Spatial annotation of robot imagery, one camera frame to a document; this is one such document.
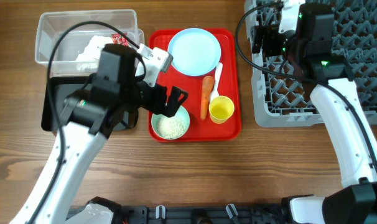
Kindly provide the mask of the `green bowl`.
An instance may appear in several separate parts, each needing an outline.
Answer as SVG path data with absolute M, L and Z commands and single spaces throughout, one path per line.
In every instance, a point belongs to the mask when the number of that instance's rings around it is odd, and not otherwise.
M 152 130 L 157 137 L 165 140 L 181 138 L 187 132 L 189 126 L 190 116 L 183 106 L 180 106 L 176 114 L 170 118 L 162 114 L 154 114 L 151 117 Z

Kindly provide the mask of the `white rice pile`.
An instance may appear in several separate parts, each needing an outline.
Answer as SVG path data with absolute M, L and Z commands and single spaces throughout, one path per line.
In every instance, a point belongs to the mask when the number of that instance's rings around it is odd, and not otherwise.
M 177 139 L 186 132 L 186 125 L 180 117 L 163 116 L 158 121 L 157 130 L 164 139 Z

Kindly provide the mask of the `red snack wrapper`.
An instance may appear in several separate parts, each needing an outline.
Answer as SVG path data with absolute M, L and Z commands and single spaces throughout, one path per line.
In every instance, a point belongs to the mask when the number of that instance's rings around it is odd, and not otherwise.
M 128 40 L 120 34 L 112 34 L 111 38 L 114 44 L 119 44 L 119 45 L 124 45 L 124 46 L 129 45 Z

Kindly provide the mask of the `white tissue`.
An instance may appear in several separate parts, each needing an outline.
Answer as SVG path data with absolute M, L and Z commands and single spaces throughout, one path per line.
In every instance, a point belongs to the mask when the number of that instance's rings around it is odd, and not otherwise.
M 113 40 L 111 37 L 94 35 L 83 53 L 79 54 L 75 59 L 78 62 L 77 70 L 87 72 L 96 69 L 102 49 L 106 44 L 112 43 Z

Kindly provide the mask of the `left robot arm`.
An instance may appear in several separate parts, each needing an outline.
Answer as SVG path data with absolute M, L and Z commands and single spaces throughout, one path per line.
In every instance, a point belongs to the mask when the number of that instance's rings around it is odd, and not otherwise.
M 136 75 L 143 56 L 118 44 L 106 44 L 89 90 L 68 95 L 61 114 L 57 140 L 29 198 L 12 223 L 64 223 L 81 182 L 125 113 L 144 108 L 172 117 L 188 93 L 176 86 L 170 95 L 164 86 Z

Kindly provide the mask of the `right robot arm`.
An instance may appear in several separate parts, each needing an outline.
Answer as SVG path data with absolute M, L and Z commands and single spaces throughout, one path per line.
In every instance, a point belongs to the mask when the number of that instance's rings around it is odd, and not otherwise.
M 252 54 L 282 55 L 292 77 L 310 87 L 310 100 L 333 144 L 343 188 L 328 196 L 283 200 L 288 223 L 377 223 L 377 142 L 357 94 L 348 60 L 332 52 L 332 8 L 320 3 L 274 1 L 275 25 L 244 17 Z

